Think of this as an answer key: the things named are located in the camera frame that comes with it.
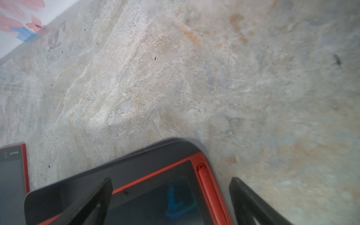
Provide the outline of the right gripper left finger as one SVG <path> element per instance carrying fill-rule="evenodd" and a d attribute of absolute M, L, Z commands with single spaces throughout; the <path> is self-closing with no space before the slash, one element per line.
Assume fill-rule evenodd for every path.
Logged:
<path fill-rule="evenodd" d="M 105 222 L 113 186 L 110 178 L 105 178 L 89 192 L 68 207 L 54 225 L 102 225 Z"/>

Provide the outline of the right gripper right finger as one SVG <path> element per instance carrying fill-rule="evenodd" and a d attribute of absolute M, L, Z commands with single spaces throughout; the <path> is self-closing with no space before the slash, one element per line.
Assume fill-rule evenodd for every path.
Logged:
<path fill-rule="evenodd" d="M 239 225 L 291 225 L 240 178 L 232 178 L 229 192 Z"/>

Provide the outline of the red writing tablet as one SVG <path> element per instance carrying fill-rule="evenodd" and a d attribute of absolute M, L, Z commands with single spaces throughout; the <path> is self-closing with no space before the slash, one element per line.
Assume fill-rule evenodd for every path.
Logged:
<path fill-rule="evenodd" d="M 38 225 L 48 225 L 62 213 Z M 113 187 L 104 224 L 230 225 L 232 219 L 208 160 L 199 152 Z"/>
<path fill-rule="evenodd" d="M 29 193 L 26 145 L 1 148 L 1 224 L 24 225 L 24 199 Z"/>

